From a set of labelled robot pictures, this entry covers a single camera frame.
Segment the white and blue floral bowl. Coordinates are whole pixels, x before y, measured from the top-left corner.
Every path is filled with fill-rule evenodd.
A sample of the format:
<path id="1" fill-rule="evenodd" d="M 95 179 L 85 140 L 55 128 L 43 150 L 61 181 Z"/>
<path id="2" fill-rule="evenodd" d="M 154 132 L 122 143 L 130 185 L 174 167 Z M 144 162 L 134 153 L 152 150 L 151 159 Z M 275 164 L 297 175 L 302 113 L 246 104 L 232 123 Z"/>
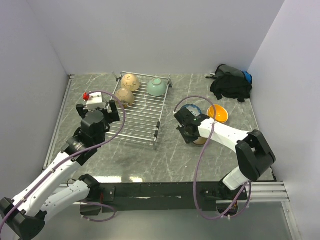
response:
<path id="1" fill-rule="evenodd" d="M 181 107 L 181 109 L 188 109 L 195 117 L 202 114 L 201 109 L 194 104 L 185 104 Z"/>

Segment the tan bowl with floral band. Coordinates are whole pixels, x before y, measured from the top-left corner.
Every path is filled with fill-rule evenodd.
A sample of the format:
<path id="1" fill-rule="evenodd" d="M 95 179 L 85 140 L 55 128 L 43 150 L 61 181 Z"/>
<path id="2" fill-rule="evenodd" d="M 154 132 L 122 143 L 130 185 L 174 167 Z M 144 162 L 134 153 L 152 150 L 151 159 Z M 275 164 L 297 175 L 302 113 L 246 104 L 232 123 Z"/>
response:
<path id="1" fill-rule="evenodd" d="M 135 96 L 126 88 L 118 89 L 115 92 L 115 96 L 120 100 L 124 108 L 132 107 L 135 102 Z"/>

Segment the dark brown bowl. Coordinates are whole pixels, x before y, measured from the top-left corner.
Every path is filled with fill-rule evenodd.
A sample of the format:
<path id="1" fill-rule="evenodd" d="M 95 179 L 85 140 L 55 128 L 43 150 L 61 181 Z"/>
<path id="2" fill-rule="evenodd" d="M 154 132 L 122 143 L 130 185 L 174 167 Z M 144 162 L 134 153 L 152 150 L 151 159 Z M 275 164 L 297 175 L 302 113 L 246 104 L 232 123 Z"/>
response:
<path id="1" fill-rule="evenodd" d="M 203 146 L 207 142 L 207 139 L 204 137 L 199 137 L 197 140 L 193 141 L 192 144 L 200 147 Z"/>

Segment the yellow bowl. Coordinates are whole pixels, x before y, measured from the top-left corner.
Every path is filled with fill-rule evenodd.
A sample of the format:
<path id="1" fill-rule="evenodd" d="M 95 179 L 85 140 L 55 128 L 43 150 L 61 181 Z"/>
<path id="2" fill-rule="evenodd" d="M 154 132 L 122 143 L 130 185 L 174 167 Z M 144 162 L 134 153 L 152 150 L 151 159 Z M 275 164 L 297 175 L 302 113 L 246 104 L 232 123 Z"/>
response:
<path id="1" fill-rule="evenodd" d="M 210 106 L 206 113 L 210 118 L 213 118 L 215 115 L 216 120 L 229 119 L 227 110 L 218 104 L 214 104 L 214 107 Z"/>

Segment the beige bowl with brown marks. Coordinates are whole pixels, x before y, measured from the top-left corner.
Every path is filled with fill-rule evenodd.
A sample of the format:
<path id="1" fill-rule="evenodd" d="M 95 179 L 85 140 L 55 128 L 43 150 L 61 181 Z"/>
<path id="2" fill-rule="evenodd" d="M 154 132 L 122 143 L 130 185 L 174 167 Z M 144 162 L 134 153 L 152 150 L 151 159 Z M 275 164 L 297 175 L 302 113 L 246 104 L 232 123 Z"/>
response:
<path id="1" fill-rule="evenodd" d="M 140 87 L 140 81 L 138 77 L 131 73 L 126 73 L 122 77 L 120 84 L 123 89 L 127 89 L 131 92 L 137 91 Z"/>

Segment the pale green celadon bowl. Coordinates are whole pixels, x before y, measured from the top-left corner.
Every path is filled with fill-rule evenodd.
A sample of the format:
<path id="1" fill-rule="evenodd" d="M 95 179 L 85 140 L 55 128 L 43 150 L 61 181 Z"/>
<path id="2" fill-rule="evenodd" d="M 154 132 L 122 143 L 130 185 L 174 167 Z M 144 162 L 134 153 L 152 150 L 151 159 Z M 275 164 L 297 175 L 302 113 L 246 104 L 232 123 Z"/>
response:
<path id="1" fill-rule="evenodd" d="M 154 97 L 159 97 L 166 93 L 166 84 L 160 78 L 154 78 L 147 84 L 147 92 Z"/>

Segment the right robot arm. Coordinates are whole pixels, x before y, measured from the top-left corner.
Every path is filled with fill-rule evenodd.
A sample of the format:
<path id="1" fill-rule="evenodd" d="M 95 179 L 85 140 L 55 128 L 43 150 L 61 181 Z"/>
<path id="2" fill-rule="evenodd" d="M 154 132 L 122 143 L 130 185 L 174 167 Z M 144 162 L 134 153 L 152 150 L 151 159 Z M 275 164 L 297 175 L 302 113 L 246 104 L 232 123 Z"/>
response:
<path id="1" fill-rule="evenodd" d="M 231 199 L 237 189 L 248 181 L 257 181 L 276 161 L 262 132 L 247 132 L 215 121 L 205 114 L 193 115 L 187 108 L 174 114 L 179 130 L 186 144 L 204 138 L 217 142 L 233 152 L 238 166 L 220 181 L 219 193 L 224 199 Z"/>

